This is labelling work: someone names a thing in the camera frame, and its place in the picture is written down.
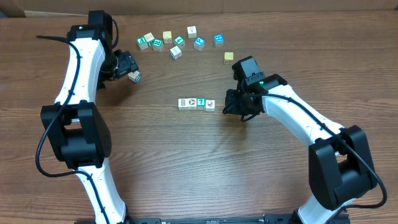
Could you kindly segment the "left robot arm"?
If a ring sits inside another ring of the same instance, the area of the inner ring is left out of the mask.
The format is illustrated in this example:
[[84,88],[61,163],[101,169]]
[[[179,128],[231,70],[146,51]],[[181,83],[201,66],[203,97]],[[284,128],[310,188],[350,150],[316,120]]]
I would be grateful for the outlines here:
[[70,57],[60,93],[40,114],[45,131],[38,146],[48,139],[55,157],[69,169],[64,174],[80,179],[95,212],[94,223],[131,222],[109,165],[111,133],[95,103],[105,81],[125,75],[135,82],[141,79],[131,53],[116,48],[118,35],[116,21],[99,10],[88,13],[87,24],[54,38],[68,44]]

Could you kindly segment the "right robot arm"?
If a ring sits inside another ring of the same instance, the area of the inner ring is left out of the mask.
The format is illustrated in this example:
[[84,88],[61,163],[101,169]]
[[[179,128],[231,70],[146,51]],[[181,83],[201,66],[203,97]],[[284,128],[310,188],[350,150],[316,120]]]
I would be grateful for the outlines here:
[[303,101],[278,74],[266,76],[252,56],[232,66],[236,89],[226,92],[223,114],[242,122],[265,113],[282,123],[308,151],[312,195],[290,215],[265,215],[265,223],[349,223],[342,211],[381,183],[368,139],[358,126],[346,128]]

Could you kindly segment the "green number seven block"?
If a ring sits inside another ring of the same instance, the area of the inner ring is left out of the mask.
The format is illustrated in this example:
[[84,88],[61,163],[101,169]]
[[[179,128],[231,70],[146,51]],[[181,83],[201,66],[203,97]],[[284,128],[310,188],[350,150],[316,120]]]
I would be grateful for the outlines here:
[[197,109],[205,110],[206,108],[206,99],[205,98],[197,98]]

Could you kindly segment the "white block owl picture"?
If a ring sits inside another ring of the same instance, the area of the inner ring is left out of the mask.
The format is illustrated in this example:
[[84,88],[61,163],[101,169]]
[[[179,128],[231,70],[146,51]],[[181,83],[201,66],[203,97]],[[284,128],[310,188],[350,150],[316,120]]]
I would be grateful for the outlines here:
[[187,106],[187,99],[186,98],[179,98],[178,99],[178,109],[179,110],[186,110]]

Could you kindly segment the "white block red picture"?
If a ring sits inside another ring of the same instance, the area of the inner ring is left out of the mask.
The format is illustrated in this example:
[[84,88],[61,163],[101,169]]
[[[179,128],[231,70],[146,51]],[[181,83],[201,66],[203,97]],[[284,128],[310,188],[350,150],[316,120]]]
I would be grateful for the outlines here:
[[206,99],[205,101],[205,111],[214,112],[215,111],[215,100]]

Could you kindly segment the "white block dark round picture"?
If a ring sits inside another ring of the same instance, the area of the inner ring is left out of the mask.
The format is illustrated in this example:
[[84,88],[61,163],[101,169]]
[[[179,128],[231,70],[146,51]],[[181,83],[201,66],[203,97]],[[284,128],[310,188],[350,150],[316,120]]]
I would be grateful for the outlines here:
[[196,110],[197,109],[197,99],[196,98],[188,98],[187,99],[187,109],[188,110]]

